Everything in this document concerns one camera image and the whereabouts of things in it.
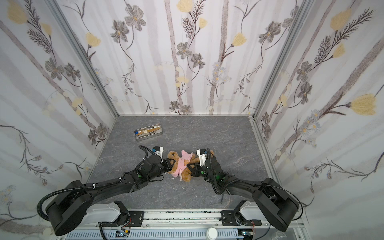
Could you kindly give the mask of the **brown teddy bear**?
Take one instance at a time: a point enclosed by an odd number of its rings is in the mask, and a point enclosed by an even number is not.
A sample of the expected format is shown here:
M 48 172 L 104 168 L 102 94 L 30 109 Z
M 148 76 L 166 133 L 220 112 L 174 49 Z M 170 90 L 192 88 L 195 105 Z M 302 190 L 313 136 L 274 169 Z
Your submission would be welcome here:
M 195 168 L 200 163 L 199 156 L 194 153 L 182 151 L 181 156 L 177 152 L 171 151 L 168 153 L 168 159 L 173 164 L 170 174 L 173 178 L 179 178 L 180 181 L 190 182 L 195 174 Z

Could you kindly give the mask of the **pink fleece bear hoodie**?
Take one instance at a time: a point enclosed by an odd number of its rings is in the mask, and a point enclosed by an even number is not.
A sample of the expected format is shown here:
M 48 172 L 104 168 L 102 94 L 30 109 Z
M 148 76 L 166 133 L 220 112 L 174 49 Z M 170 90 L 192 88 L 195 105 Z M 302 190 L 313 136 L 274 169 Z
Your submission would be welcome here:
M 194 153 L 188 153 L 184 150 L 181 151 L 181 156 L 177 152 L 170 152 L 169 158 L 175 160 L 173 168 L 171 170 L 171 175 L 173 178 L 180 178 L 180 181 L 188 182 L 191 180 L 191 177 L 187 177 L 187 164 L 191 163 L 191 160 L 195 158 Z

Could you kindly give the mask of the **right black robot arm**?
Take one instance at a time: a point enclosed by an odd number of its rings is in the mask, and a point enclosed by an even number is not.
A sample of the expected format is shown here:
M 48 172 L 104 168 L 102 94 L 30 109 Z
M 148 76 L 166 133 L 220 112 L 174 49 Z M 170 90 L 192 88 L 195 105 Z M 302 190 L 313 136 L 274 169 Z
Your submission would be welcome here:
M 193 177 L 203 177 L 217 195 L 227 193 L 244 197 L 258 206 L 266 220 L 277 230 L 285 232 L 303 206 L 298 198 L 283 189 L 275 180 L 252 182 L 225 173 L 217 159 L 208 155 L 203 165 L 189 163 Z

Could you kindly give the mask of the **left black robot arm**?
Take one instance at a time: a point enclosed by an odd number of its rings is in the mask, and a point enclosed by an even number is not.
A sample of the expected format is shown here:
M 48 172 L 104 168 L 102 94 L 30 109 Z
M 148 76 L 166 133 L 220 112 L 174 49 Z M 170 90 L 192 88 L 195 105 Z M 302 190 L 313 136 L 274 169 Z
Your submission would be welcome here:
M 37 204 L 37 213 L 51 223 L 57 236 L 63 236 L 81 224 L 92 205 L 146 187 L 155 178 L 170 172 L 175 162 L 151 155 L 137 170 L 125 172 L 116 179 L 93 184 L 73 181 L 65 189 L 44 196 Z

